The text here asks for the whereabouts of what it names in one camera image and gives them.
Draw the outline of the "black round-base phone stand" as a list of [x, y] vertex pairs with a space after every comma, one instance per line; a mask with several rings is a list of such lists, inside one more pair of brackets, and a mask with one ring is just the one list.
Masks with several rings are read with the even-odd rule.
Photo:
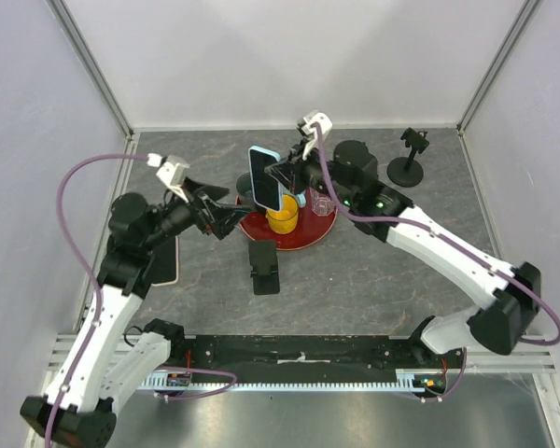
[[421, 183], [424, 178], [424, 169], [415, 159], [429, 146], [427, 131], [416, 131], [407, 128], [400, 137], [404, 146], [410, 150], [407, 157], [397, 157], [386, 168], [388, 178], [397, 186], [412, 188]]

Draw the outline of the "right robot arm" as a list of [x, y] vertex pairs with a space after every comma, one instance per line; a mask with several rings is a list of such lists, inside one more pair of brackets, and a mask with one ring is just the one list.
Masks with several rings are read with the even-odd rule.
[[423, 261], [466, 293], [470, 308], [448, 316], [430, 316], [409, 343], [411, 361], [430, 367], [451, 350], [480, 345], [510, 354], [539, 312], [540, 271], [491, 257], [452, 234], [418, 205], [381, 182], [377, 160], [365, 143], [339, 143], [330, 161], [318, 150], [308, 156], [301, 146], [269, 163], [270, 175], [292, 193], [311, 188], [339, 200], [338, 210], [363, 233]]

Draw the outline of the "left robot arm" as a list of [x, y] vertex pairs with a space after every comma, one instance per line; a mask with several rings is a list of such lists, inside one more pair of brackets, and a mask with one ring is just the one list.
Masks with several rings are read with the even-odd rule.
[[218, 239], [228, 236], [248, 208], [221, 200], [226, 188], [186, 179], [187, 199], [150, 204], [139, 193], [111, 205], [107, 250], [96, 278], [88, 316], [52, 383], [24, 399], [21, 417], [46, 446], [104, 447], [129, 398], [162, 365], [186, 356], [184, 330], [156, 319], [117, 364], [111, 362], [131, 318], [154, 283], [156, 250], [196, 227]]

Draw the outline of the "blue case phone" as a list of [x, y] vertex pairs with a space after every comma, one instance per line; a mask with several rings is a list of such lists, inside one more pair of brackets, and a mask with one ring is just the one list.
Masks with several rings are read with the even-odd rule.
[[281, 185], [265, 169], [281, 160], [278, 153], [252, 146], [247, 151], [252, 196], [256, 205], [267, 210], [280, 212], [283, 206]]

